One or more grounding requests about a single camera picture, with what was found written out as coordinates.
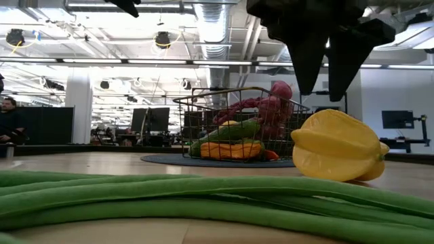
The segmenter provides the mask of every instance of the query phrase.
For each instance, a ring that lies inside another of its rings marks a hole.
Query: wire basket
[[[267,161],[265,150],[275,153],[273,160],[292,157],[290,134],[306,121],[308,107],[261,87],[209,91],[196,88],[192,96],[174,99],[179,104],[181,145],[190,146],[189,153],[182,150],[183,157]]]

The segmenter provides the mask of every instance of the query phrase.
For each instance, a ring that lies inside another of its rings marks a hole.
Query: black robot gripper finger
[[[367,6],[367,0],[248,0],[247,11],[271,39],[287,45],[301,94],[313,91],[328,57],[330,100],[336,102],[374,47],[395,40],[395,29],[380,20],[359,22]]]
[[[133,17],[138,17],[138,11],[134,4],[141,4],[141,0],[104,0],[106,3],[113,3],[123,11],[131,14]]]

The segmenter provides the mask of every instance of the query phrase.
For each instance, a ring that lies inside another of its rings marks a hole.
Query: table surface
[[[180,167],[147,163],[144,153],[82,152],[14,157],[0,160],[0,169],[82,174],[199,174],[202,176],[301,176],[296,168],[229,169]],[[434,200],[434,166],[387,162],[384,174],[367,187]],[[59,224],[12,233],[32,244],[217,244],[217,243],[342,243],[297,232],[205,220],[127,219]]]

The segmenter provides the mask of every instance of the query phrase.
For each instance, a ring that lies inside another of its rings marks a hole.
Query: green bean
[[[194,175],[169,175],[156,174],[147,176],[110,176],[103,178],[89,178],[79,180],[64,180],[60,182],[38,182],[32,184],[23,184],[18,186],[0,187],[0,197],[21,192],[31,192],[34,190],[44,190],[49,188],[60,188],[66,186],[85,186],[93,184],[107,183],[125,183],[125,182],[145,182],[149,180],[169,180],[178,178],[193,178],[200,177]]]
[[[19,186],[22,184],[32,184],[37,182],[59,182],[62,180],[78,180],[104,178],[108,175],[88,175],[88,174],[70,174],[40,171],[0,171],[0,187]]]
[[[92,201],[253,192],[334,197],[403,214],[434,218],[434,203],[416,197],[327,180],[266,176],[154,180],[23,192],[0,197],[0,217]]]
[[[434,231],[406,226],[314,216],[237,203],[159,199],[92,203],[46,209],[0,221],[0,228],[26,228],[107,218],[197,218],[256,224],[306,232],[352,243],[434,243]]]
[[[22,244],[22,242],[7,234],[0,233],[0,244]]]
[[[309,211],[321,216],[370,222],[407,224],[434,230],[434,220],[421,218],[418,216],[399,214],[380,208],[364,207],[362,205],[356,206],[349,203],[339,203],[327,199],[319,199],[316,197],[299,197],[274,194],[244,196],[267,203],[291,207],[292,209],[297,209],[298,211]]]

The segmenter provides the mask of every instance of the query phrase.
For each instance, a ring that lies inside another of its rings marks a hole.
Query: computer monitor
[[[169,130],[170,108],[151,109],[151,131]]]
[[[384,129],[414,129],[413,111],[382,111]]]
[[[147,108],[135,108],[133,110],[133,119],[131,124],[132,131],[141,131],[143,118],[146,114]],[[152,108],[149,109],[148,116],[146,119],[143,131],[147,130],[147,124],[151,122],[151,131],[167,131],[169,130],[169,115],[170,108]]]

